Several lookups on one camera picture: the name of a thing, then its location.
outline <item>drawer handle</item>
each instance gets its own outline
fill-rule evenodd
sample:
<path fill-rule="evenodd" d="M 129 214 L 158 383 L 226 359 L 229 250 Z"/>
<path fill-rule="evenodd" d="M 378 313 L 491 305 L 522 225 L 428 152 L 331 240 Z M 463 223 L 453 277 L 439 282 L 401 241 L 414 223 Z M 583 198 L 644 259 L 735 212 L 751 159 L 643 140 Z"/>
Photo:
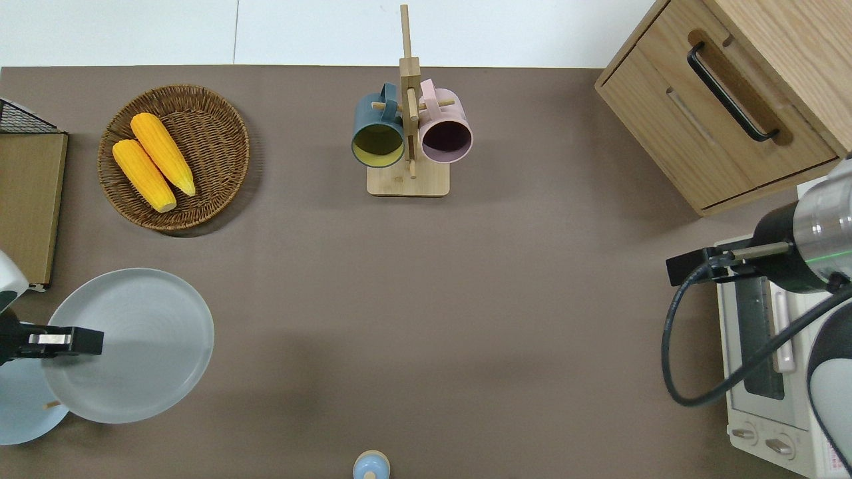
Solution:
<path fill-rule="evenodd" d="M 724 88 L 713 78 L 713 75 L 705 68 L 704 64 L 701 63 L 701 60 L 698 58 L 698 52 L 704 47 L 704 42 L 698 42 L 691 50 L 689 50 L 689 55 L 687 55 L 687 63 L 692 67 L 693 71 L 698 78 L 701 78 L 701 81 L 704 82 L 704 85 L 707 86 L 707 89 L 722 103 L 722 106 L 728 110 L 728 113 L 734 120 L 736 120 L 737 124 L 740 125 L 740 128 L 746 132 L 746 134 L 754 141 L 767 141 L 772 137 L 778 135 L 778 129 L 770 131 L 769 133 L 763 133 L 758 130 L 754 123 L 743 113 L 742 108 L 734 102 L 734 99 L 728 95 L 728 92 L 725 91 Z"/>

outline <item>black cable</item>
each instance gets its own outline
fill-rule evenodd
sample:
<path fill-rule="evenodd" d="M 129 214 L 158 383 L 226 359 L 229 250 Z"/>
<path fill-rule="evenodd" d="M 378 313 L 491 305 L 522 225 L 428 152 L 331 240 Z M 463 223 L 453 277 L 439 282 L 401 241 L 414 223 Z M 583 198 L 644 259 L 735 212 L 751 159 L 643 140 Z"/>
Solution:
<path fill-rule="evenodd" d="M 680 305 L 681 300 L 683 299 L 683 294 L 686 290 L 700 278 L 707 274 L 708 270 L 711 268 L 710 263 L 704 263 L 698 266 L 693 270 L 692 273 L 687 276 L 687 279 L 683 281 L 683 284 L 677 291 L 675 292 L 675 296 L 671 299 L 671 306 L 669 306 L 669 312 L 665 317 L 665 326 L 663 328 L 663 345 L 661 349 L 662 361 L 663 361 L 663 380 L 665 381 L 665 387 L 669 390 L 669 395 L 672 399 L 674 399 L 678 404 L 688 407 L 695 406 L 704 406 L 711 402 L 714 402 L 725 395 L 728 390 L 733 388 L 737 383 L 743 380 L 755 367 L 760 365 L 760 363 L 766 361 L 772 353 L 774 353 L 778 348 L 781 347 L 787 341 L 790 341 L 794 336 L 796 336 L 802 329 L 804 329 L 807 325 L 819 319 L 822 315 L 827 313 L 828 311 L 836 308 L 841 303 L 846 300 L 852 298 L 852 285 L 844 285 L 840 286 L 835 294 L 832 294 L 830 297 L 822 300 L 819 304 L 809 309 L 802 317 L 790 323 L 790 325 L 784 329 L 784 331 L 780 332 L 777 336 L 772 337 L 769 341 L 760 347 L 751 357 L 747 360 L 743 361 L 742 366 L 739 369 L 734 371 L 728 378 L 726 378 L 721 383 L 717 384 L 712 390 L 707 391 L 703 395 L 699 395 L 696 397 L 683 397 L 680 393 L 677 392 L 675 388 L 674 382 L 671 380 L 671 367 L 669 364 L 669 342 L 671 341 L 671 326 L 675 319 L 675 313 L 677 312 L 677 307 Z"/>

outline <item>wicker basket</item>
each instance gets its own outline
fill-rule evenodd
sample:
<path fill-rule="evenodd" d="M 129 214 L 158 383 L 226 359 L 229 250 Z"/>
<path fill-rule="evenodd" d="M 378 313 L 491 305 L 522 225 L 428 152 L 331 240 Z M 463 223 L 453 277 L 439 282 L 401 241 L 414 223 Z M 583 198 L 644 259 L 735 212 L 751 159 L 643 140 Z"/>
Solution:
<path fill-rule="evenodd" d="M 172 187 L 177 207 L 165 213 L 157 213 L 136 192 L 112 157 L 112 145 L 134 137 L 130 119 L 142 112 L 163 121 L 193 172 L 196 195 Z M 98 149 L 98 177 L 112 206 L 134 224 L 158 231 L 210 220 L 237 194 L 248 167 L 249 135 L 243 119 L 224 98 L 195 85 L 164 86 L 136 97 L 106 127 Z"/>

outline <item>toaster oven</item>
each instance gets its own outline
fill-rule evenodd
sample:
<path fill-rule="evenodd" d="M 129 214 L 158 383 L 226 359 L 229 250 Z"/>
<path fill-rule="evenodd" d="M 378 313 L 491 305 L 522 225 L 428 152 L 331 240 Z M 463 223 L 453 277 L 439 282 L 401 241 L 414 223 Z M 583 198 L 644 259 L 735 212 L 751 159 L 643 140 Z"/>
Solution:
<path fill-rule="evenodd" d="M 731 243 L 735 239 L 722 243 Z M 765 277 L 717 286 L 725 376 L 828 293 L 795 294 Z M 816 421 L 807 391 L 811 345 L 826 317 L 779 349 L 727 394 L 731 444 L 813 478 L 849 478 Z"/>

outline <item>yellow corn cob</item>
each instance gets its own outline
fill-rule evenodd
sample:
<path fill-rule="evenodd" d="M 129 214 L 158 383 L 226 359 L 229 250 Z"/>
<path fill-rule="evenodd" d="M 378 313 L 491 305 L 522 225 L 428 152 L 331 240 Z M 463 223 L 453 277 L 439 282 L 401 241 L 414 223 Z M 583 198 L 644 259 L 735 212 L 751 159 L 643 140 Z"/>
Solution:
<path fill-rule="evenodd" d="M 195 196 L 193 173 L 163 122 L 151 113 L 139 113 L 130 120 L 130 128 L 166 179 L 183 193 Z"/>
<path fill-rule="evenodd" d="M 112 156 L 136 191 L 154 210 L 165 213 L 175 209 L 175 194 L 138 141 L 122 140 L 112 145 Z"/>

